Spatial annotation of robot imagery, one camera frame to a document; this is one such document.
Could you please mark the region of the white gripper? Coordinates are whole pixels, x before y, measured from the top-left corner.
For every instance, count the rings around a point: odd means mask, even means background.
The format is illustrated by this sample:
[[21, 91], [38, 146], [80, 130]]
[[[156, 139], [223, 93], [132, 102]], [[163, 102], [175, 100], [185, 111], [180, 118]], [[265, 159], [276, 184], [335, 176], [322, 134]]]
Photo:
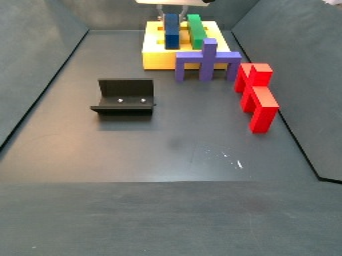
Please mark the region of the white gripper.
[[135, 0], [139, 4], [155, 4], [157, 11], [157, 20], [163, 21], [164, 12], [163, 5], [183, 5], [181, 12], [179, 13], [179, 21], [184, 20], [188, 11], [188, 6], [208, 6], [215, 0]]

